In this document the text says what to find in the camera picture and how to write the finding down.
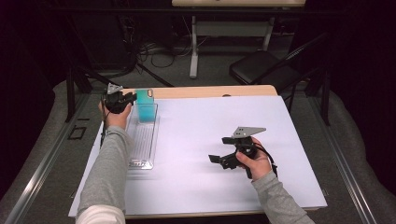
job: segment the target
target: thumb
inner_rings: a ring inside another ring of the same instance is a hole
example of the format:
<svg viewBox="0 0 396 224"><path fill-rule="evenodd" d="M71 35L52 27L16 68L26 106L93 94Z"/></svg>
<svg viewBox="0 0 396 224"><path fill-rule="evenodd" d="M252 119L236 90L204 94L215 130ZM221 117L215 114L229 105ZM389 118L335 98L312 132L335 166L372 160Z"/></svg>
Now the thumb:
<svg viewBox="0 0 396 224"><path fill-rule="evenodd" d="M240 162L244 163L248 168L251 168L253 166L254 160L252 160L251 158L249 158L247 155L243 154L242 152L237 151L235 156Z"/></svg>

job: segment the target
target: transparent container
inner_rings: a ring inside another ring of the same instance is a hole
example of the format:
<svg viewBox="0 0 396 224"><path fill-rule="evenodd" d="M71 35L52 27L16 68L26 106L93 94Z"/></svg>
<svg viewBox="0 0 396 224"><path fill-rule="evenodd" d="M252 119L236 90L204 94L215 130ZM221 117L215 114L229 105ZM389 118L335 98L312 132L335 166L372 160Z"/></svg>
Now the transparent container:
<svg viewBox="0 0 396 224"><path fill-rule="evenodd" d="M150 170L154 166L160 117L156 104L134 105L126 132L132 137L130 170Z"/></svg>

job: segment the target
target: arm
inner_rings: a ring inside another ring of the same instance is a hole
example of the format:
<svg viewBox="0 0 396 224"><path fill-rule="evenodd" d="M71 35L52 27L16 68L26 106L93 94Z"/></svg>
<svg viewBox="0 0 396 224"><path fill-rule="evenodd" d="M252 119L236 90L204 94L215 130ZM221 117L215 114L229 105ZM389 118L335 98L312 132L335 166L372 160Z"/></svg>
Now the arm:
<svg viewBox="0 0 396 224"><path fill-rule="evenodd" d="M271 170L265 153L258 151L255 160L252 160L237 152L236 158L250 168L252 185L257 190L262 209L271 223L314 223L283 188Z"/></svg>
<svg viewBox="0 0 396 224"><path fill-rule="evenodd" d="M130 112L130 105L118 115L105 111L106 137L81 192L77 223L125 222L124 192L132 141L124 129Z"/></svg>

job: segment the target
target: chair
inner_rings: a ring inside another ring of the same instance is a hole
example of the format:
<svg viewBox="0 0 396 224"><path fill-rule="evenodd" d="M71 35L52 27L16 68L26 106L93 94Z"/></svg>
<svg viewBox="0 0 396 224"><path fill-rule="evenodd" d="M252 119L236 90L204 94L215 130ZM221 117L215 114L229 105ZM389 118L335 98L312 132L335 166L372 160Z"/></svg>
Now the chair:
<svg viewBox="0 0 396 224"><path fill-rule="evenodd" d="M301 74L292 68L290 64L301 59L304 53L322 43L327 36L327 34L319 35L280 60L268 51L257 50L231 64L230 76L234 77L242 85L273 85L278 94L292 87L291 95L284 98L285 101L290 98L288 106L290 112L296 85L300 81L313 76L320 69L319 66L316 66L309 72Z"/></svg>

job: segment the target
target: desk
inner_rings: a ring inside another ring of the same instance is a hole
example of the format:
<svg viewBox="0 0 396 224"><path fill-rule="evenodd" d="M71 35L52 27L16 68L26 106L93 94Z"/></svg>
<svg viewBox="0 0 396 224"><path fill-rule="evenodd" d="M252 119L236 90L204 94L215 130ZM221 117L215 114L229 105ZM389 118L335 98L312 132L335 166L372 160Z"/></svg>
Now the desk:
<svg viewBox="0 0 396 224"><path fill-rule="evenodd" d="M243 169L223 170L208 154L226 155L223 145L237 126L265 127L255 134L274 157L279 179L305 209L327 206L287 108L271 86L153 89L161 116L154 168L128 174L126 216L187 217L262 212ZM219 97L229 94L232 97ZM99 151L100 131L69 216Z"/></svg>
<svg viewBox="0 0 396 224"><path fill-rule="evenodd" d="M172 0L174 7L303 7L305 0ZM268 21L198 21L192 16L192 55L190 78L198 73L198 35L260 36L262 49L267 50L275 18Z"/></svg>

